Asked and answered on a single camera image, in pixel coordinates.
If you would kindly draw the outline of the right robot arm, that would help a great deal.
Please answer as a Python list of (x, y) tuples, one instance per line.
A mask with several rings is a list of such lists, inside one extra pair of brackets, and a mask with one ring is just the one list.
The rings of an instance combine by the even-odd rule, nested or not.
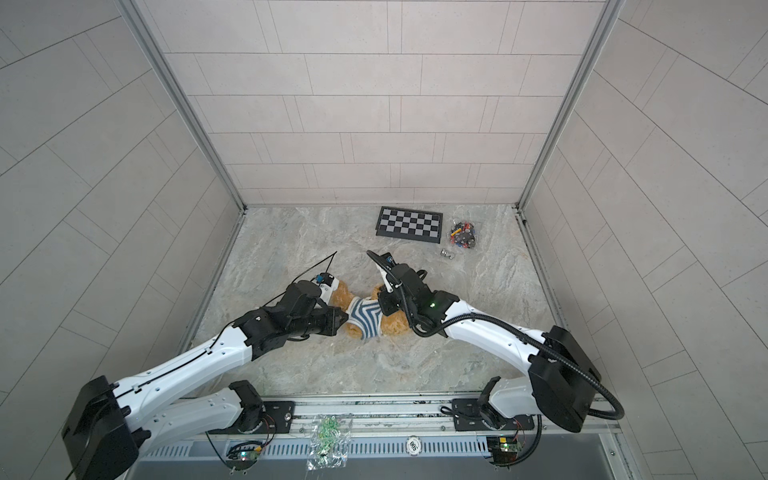
[(521, 378), (488, 381), (477, 400), (476, 416), (493, 430), (506, 429), (518, 416), (541, 415), (572, 433), (582, 430), (600, 377), (570, 332), (527, 329), (492, 317), (445, 291), (431, 290), (426, 273), (392, 259), (374, 262), (386, 291), (382, 309), (405, 314), (421, 337), (441, 335), (485, 350), (523, 373)]

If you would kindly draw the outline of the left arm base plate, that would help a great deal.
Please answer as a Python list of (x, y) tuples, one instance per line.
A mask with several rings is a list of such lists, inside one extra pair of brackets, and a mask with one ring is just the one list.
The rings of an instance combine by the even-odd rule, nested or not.
[(260, 407), (246, 407), (235, 422), (223, 429), (210, 430), (214, 435), (287, 434), (290, 431), (296, 403), (267, 401)]

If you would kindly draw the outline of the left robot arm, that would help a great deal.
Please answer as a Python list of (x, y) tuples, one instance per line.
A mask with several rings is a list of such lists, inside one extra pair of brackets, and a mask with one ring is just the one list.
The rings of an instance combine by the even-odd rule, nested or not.
[(330, 304), (340, 280), (324, 273), (290, 284), (278, 303), (251, 310), (212, 339), (117, 382), (98, 376), (83, 385), (62, 428), (74, 479), (115, 479), (164, 443), (209, 430), (259, 424), (259, 396), (240, 382), (218, 394), (185, 400), (208, 381), (287, 342), (335, 335), (347, 319)]

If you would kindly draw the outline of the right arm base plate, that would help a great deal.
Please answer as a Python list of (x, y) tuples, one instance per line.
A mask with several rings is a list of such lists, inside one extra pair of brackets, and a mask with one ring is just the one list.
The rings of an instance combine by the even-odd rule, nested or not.
[[(450, 402), (448, 413), (453, 419), (454, 428), (457, 432), (467, 431), (494, 431), (489, 427), (480, 416), (480, 410), (477, 406), (477, 400), (473, 398), (454, 398)], [(534, 432), (536, 430), (536, 420), (534, 416), (518, 415), (513, 419), (503, 419), (499, 431), (512, 432)]]

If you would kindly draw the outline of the brown teddy bear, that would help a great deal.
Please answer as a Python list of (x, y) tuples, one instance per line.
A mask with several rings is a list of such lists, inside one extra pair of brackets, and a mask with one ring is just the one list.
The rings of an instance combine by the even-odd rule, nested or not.
[[(335, 307), (341, 307), (346, 312), (347, 308), (350, 305), (351, 300), (354, 297), (360, 297), (360, 296), (357, 296), (353, 292), (351, 292), (345, 282), (343, 281), (339, 281), (339, 282), (340, 284), (338, 289), (332, 295), (331, 305)], [(360, 298), (373, 298), (373, 299), (379, 300), (379, 293), (381, 290), (383, 290), (384, 292), (387, 292), (384, 285), (381, 284), (376, 286), (368, 297), (360, 297)], [(355, 327), (346, 326), (344, 324), (342, 326), (342, 329), (351, 338), (363, 340), (361, 338), (360, 332)], [(385, 315), (383, 313), (381, 330), (382, 330), (382, 334), (380, 336), (398, 336), (398, 335), (408, 333), (410, 331), (410, 327), (408, 325), (408, 321), (406, 319), (405, 314), (402, 311), (395, 311), (391, 315)]]

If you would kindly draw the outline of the blue white striped sweater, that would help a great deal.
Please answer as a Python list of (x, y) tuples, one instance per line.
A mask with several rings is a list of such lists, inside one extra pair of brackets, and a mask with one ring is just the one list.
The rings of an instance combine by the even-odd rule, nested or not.
[(363, 340), (382, 334), (383, 312), (377, 299), (354, 297), (346, 313), (345, 325), (355, 327)]

